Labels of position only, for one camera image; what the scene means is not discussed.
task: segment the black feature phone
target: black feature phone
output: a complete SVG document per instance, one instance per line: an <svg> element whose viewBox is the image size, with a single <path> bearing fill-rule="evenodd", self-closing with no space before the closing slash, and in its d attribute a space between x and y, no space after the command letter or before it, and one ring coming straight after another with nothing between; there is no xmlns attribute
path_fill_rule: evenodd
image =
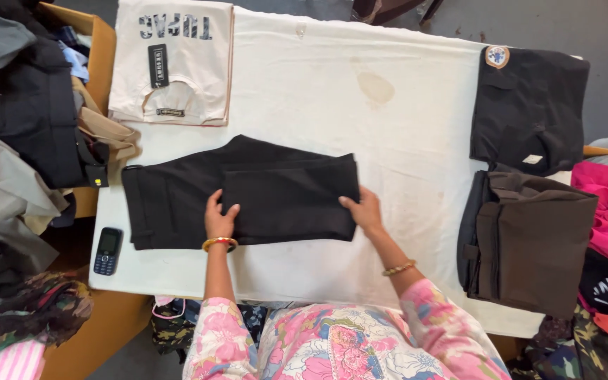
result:
<svg viewBox="0 0 608 380"><path fill-rule="evenodd" d="M111 276L116 269L116 259L121 249L121 238L123 232L111 227L105 227L100 233L100 241L97 243L97 254L93 271L97 274Z"/></svg>

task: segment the table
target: table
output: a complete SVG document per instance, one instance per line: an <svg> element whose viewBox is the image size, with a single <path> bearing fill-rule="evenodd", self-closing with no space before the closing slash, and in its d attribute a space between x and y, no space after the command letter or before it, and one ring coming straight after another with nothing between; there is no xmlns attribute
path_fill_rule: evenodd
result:
<svg viewBox="0 0 608 380"><path fill-rule="evenodd" d="M487 332L533 336L543 315L468 299L457 279L461 215L473 174L486 168L468 158L484 45L240 7L235 16L228 126L128 123L143 149L129 164L214 149L237 134L331 156L353 152L360 182L379 195L386 228L418 268ZM91 287L203 295L205 252L135 251L119 185L100 189L91 265L103 227L123 229L124 244L115 274L91 272ZM399 307L360 230L353 242L240 247L229 258L237 299Z"/></svg>

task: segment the woman's left hand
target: woman's left hand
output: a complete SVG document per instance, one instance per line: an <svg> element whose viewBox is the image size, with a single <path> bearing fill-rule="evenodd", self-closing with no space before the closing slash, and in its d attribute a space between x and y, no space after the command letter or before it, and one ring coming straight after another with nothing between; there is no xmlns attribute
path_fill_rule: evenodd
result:
<svg viewBox="0 0 608 380"><path fill-rule="evenodd" d="M219 189L215 194L210 195L205 207L205 231L208 239L231 238L234 233L234 219L239 214L241 206L234 204L223 216L222 204L217 203L221 196L222 189Z"/></svg>

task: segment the pink striped cloth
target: pink striped cloth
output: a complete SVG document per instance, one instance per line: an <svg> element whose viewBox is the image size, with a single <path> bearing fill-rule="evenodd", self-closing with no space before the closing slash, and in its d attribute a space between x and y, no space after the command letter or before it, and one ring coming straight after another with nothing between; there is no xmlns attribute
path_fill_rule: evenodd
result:
<svg viewBox="0 0 608 380"><path fill-rule="evenodd" d="M36 340L14 343L0 352L0 380L38 380L46 345Z"/></svg>

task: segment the floor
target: floor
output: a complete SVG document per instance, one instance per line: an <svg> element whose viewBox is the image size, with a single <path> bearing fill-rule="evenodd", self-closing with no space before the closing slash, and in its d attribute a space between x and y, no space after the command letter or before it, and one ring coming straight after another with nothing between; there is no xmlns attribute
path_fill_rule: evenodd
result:
<svg viewBox="0 0 608 380"><path fill-rule="evenodd" d="M56 0L56 5L99 15L114 25L116 0ZM348 20L351 0L234 0L250 10ZM419 30L411 11L385 26ZM586 142L608 137L608 1L445 0L422 32L519 48L549 49L591 63L584 104ZM98 368L89 380L181 378L175 354L158 356L146 329Z"/></svg>

